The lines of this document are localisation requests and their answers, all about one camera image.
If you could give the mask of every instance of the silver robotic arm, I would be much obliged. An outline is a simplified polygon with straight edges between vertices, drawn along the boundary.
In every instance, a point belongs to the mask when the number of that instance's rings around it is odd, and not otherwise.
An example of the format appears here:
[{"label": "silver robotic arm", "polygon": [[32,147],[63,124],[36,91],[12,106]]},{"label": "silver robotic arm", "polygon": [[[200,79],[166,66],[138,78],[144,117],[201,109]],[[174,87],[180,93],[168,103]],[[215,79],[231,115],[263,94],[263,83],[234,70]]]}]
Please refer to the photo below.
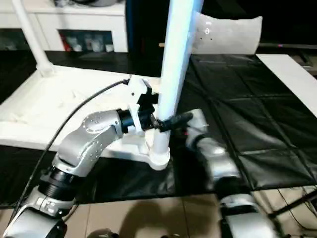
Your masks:
[{"label": "silver robotic arm", "polygon": [[188,122],[187,147],[197,152],[212,179],[219,200],[222,238],[276,238],[271,221],[261,214],[229,153],[208,135],[201,110],[193,110]]},{"label": "silver robotic arm", "polygon": [[116,110],[87,116],[81,126],[62,141],[52,166],[33,188],[3,237],[64,237],[67,227],[61,218],[72,209],[83,178],[102,151],[123,136],[121,125]]},{"label": "silver robotic arm", "polygon": [[[139,113],[142,129],[147,125],[146,128],[154,127],[164,132],[187,125],[186,145],[205,163],[220,203],[222,238],[277,237],[272,223],[260,213],[229,153],[208,135],[208,125],[201,110],[192,110],[166,121],[156,120],[149,107],[144,111]],[[65,137],[52,166],[32,190],[3,237],[63,238],[67,226],[61,218],[73,207],[84,177],[102,151],[121,138],[132,124],[129,111],[96,112],[87,116],[76,131]]]}]

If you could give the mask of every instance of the tile floor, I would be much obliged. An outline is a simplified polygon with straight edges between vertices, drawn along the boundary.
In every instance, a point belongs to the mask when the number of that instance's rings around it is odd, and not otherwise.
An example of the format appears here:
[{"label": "tile floor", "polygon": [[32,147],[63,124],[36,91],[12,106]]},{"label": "tile floor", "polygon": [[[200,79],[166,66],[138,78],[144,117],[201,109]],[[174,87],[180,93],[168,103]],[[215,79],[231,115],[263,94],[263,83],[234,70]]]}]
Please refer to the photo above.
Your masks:
[{"label": "tile floor", "polygon": [[[302,196],[303,192],[300,188],[280,191],[288,203]],[[277,190],[263,192],[273,209],[285,205]],[[255,192],[254,196],[267,212],[271,211],[260,192]],[[11,212],[0,210],[0,234]],[[317,228],[317,219],[305,205],[292,212],[303,226]],[[67,221],[66,238],[105,237],[103,234],[107,229],[122,238],[161,238],[171,234],[178,234],[180,238],[219,238],[219,220],[218,204],[212,194],[81,205]],[[294,237],[303,234],[290,213],[279,216],[279,220],[285,233]],[[306,237],[317,237],[317,233],[305,234]]]}]

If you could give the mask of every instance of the white vertical rod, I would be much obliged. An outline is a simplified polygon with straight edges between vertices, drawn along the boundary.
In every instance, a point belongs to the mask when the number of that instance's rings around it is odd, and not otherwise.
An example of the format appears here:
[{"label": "white vertical rod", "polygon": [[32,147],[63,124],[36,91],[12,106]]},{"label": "white vertical rod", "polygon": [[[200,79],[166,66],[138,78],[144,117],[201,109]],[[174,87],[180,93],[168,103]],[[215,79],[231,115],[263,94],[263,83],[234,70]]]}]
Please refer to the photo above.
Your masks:
[{"label": "white vertical rod", "polygon": [[[178,92],[181,92],[191,44],[194,35],[195,18],[200,12],[202,0],[171,0],[169,5],[167,31],[158,100],[158,119],[166,120],[174,115]],[[169,132],[155,131],[151,148],[151,159],[169,156]]]},{"label": "white vertical rod", "polygon": [[12,0],[13,7],[22,26],[24,36],[30,46],[33,56],[36,60],[36,68],[43,76],[50,74],[53,71],[53,65],[49,62],[42,46],[36,37],[30,19],[26,13],[22,0]]}]

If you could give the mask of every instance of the black tablecloth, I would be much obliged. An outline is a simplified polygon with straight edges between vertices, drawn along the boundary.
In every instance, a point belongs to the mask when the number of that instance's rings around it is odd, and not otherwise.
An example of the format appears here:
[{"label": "black tablecloth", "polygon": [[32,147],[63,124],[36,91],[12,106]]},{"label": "black tablecloth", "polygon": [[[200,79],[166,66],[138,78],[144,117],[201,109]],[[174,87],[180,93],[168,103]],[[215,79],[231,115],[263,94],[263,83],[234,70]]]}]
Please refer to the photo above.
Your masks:
[{"label": "black tablecloth", "polygon": [[[35,62],[29,52],[0,55],[1,102],[34,71]],[[104,53],[48,52],[48,56],[63,66],[156,77],[162,60]],[[228,149],[252,190],[316,184],[317,118],[256,56],[192,56],[178,112],[194,108],[204,111],[212,137]],[[183,140],[180,133],[172,135],[172,158],[159,172],[145,163],[100,159],[78,201],[212,192],[203,164],[186,150]],[[0,146],[0,206],[16,202],[40,154]],[[41,168],[53,156],[49,152]]]}]

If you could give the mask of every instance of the white cabinet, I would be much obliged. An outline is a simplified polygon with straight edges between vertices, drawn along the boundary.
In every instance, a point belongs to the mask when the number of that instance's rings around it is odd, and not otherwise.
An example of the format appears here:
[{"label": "white cabinet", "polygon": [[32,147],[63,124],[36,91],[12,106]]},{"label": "white cabinet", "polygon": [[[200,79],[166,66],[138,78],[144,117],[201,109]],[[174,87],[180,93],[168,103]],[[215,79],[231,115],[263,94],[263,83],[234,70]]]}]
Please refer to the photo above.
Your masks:
[{"label": "white cabinet", "polygon": [[[125,2],[108,7],[55,7],[52,0],[23,0],[45,50],[64,51],[59,30],[109,31],[115,52],[128,52]],[[0,0],[0,29],[20,28],[11,0]]]},{"label": "white cabinet", "polygon": [[63,51],[58,30],[111,31],[115,52],[128,52],[125,18],[122,16],[81,14],[37,14],[52,51]]},{"label": "white cabinet", "polygon": [[[33,25],[35,33],[37,34],[39,41],[44,50],[48,51],[49,45],[46,41],[46,37],[44,36],[39,22],[36,18],[36,15],[33,13],[29,13],[30,21]],[[14,29],[14,28],[21,28],[20,22],[18,21],[15,13],[1,13],[0,12],[0,29]]]}]

